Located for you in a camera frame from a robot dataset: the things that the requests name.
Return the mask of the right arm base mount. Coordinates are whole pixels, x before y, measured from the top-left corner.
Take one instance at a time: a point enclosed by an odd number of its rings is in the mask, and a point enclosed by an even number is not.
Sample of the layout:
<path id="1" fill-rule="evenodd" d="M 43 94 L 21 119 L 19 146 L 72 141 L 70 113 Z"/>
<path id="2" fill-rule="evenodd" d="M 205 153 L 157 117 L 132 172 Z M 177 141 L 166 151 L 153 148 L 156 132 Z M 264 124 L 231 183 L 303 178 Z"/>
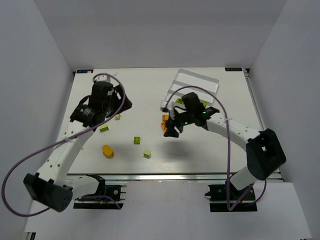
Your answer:
<path id="1" fill-rule="evenodd" d="M 243 190 L 236 190 L 230 186 L 229 193 L 230 206 L 238 199 L 241 201 L 236 205 L 232 212 L 257 212 L 257 204 L 252 203 L 256 200 L 256 195 L 253 188 L 246 187 Z M 227 187 L 226 184 L 211 184 L 208 185 L 208 192 L 204 197 L 209 200 L 211 213 L 226 213 L 229 212 L 227 207 Z"/>

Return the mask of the small green brick upturned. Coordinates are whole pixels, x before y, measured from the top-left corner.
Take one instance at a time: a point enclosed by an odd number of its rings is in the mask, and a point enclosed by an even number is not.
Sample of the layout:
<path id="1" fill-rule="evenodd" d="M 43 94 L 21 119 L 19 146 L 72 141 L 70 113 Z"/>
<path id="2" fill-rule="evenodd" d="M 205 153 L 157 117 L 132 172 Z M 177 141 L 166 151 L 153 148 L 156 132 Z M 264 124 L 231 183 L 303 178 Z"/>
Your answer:
<path id="1" fill-rule="evenodd" d="M 149 159 L 149 158 L 151 157 L 151 151 L 148 150 L 148 149 L 146 149 L 146 150 L 143 152 L 143 157 Z"/>

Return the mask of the yellow round lego block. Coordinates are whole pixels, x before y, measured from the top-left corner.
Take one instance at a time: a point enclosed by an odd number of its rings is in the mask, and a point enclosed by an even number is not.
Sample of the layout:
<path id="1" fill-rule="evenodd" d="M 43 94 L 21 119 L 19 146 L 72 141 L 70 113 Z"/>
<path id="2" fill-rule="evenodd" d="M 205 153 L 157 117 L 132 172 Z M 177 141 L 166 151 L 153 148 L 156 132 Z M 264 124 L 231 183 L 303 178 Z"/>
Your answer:
<path id="1" fill-rule="evenodd" d="M 109 145 L 103 145 L 102 148 L 102 153 L 106 158 L 113 158 L 114 157 L 114 151 Z"/>

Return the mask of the green lego plate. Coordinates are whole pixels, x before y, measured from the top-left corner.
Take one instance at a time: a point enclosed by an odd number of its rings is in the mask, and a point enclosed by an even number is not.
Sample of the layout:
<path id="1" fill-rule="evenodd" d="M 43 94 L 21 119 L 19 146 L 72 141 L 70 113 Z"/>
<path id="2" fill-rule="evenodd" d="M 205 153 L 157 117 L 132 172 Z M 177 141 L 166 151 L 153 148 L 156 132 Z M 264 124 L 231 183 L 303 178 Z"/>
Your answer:
<path id="1" fill-rule="evenodd" d="M 178 98 L 175 102 L 181 105 L 184 104 L 184 101 L 181 98 Z"/>

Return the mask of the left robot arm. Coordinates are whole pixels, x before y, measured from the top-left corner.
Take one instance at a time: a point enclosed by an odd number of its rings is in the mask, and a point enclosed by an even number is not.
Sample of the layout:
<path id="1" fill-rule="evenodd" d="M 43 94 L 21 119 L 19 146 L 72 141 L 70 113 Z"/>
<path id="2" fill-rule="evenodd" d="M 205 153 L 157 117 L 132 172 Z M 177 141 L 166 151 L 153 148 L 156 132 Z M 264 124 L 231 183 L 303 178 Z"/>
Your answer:
<path id="1" fill-rule="evenodd" d="M 72 200 L 99 199 L 106 196 L 106 181 L 87 174 L 67 179 L 68 172 L 87 140 L 106 118 L 132 107 L 120 84 L 106 81 L 93 84 L 91 94 L 81 99 L 59 143 L 35 174 L 28 173 L 23 183 L 31 198 L 57 212 L 64 211 Z"/>

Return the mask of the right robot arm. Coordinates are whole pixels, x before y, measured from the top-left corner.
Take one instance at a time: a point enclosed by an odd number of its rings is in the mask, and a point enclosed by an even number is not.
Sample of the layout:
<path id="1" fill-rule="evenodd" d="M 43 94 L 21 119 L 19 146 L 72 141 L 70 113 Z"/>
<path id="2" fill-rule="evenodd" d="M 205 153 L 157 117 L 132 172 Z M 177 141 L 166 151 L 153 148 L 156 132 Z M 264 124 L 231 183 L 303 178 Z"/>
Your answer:
<path id="1" fill-rule="evenodd" d="M 218 109 L 204 107 L 194 92 L 184 95 L 182 101 L 183 107 L 175 103 L 163 107 L 163 112 L 169 113 L 164 136 L 177 138 L 185 126 L 194 124 L 242 148 L 246 152 L 246 166 L 230 177 L 231 188 L 241 191 L 256 181 L 264 181 L 287 161 L 273 130 L 259 131 L 227 120 Z"/>

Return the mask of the orange brick hollow side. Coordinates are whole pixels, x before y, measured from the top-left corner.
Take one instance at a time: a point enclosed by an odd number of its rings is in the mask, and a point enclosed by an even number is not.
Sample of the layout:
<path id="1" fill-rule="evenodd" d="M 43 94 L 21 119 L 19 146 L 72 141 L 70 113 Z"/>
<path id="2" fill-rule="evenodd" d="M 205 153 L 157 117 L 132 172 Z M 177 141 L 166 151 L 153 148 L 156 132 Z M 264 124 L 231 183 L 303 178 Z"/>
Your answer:
<path id="1" fill-rule="evenodd" d="M 162 128 L 164 133 L 167 131 L 166 122 L 162 122 L 161 123 L 161 128 Z"/>

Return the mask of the orange brick studs up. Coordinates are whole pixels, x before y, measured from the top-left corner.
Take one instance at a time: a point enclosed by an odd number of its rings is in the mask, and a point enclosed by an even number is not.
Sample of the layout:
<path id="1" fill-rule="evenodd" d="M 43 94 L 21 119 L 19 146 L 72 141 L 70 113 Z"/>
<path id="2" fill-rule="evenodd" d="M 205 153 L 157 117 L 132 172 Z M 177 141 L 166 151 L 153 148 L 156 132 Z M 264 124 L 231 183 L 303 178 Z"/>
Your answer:
<path id="1" fill-rule="evenodd" d="M 169 115 L 168 115 L 168 114 L 164 114 L 164 115 L 162 116 L 162 121 L 163 121 L 163 122 L 166 122 L 168 119 L 169 119 Z"/>

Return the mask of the green square brick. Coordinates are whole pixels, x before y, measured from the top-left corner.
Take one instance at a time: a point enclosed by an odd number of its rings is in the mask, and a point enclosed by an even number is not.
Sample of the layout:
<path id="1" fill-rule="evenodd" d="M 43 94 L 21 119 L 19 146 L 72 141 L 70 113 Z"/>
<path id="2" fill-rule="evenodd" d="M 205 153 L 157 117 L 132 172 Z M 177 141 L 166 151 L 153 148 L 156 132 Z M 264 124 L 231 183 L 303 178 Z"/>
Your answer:
<path id="1" fill-rule="evenodd" d="M 135 137 L 133 138 L 133 143 L 134 143 L 135 145 L 139 145 L 139 144 L 141 143 L 141 137 L 140 137 L 140 136 L 135 136 Z"/>

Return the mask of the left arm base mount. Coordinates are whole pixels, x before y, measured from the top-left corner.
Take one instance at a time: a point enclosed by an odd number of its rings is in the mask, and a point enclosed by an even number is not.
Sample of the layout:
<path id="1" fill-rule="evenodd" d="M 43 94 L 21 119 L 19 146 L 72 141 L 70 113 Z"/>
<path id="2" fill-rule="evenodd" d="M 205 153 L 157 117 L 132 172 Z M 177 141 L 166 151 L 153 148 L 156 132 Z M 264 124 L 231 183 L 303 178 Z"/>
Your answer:
<path id="1" fill-rule="evenodd" d="M 124 183 L 113 184 L 107 182 L 102 176 L 87 174 L 90 180 L 95 180 L 98 185 L 94 193 L 87 193 L 74 200 L 73 208 L 82 210 L 121 210 L 126 199 Z"/>

